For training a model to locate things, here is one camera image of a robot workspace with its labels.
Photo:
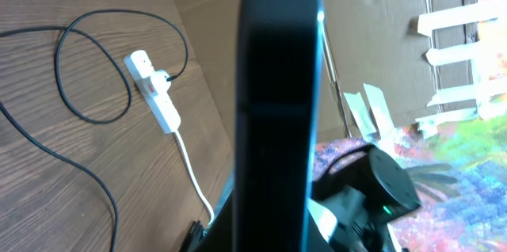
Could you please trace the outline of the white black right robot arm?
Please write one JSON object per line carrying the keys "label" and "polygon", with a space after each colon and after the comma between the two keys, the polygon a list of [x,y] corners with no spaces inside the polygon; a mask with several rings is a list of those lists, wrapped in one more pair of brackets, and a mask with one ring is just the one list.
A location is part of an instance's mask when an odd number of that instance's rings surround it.
{"label": "white black right robot arm", "polygon": [[312,182],[309,251],[403,251],[389,223],[421,207],[414,184],[389,154],[366,144],[359,158]]}

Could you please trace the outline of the blue Samsung Galaxy smartphone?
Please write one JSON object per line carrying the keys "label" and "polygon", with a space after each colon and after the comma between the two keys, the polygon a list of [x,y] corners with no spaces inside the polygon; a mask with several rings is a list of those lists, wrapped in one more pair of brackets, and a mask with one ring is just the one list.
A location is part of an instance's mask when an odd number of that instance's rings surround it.
{"label": "blue Samsung Galaxy smartphone", "polygon": [[306,248],[322,0],[241,0],[233,248]]}

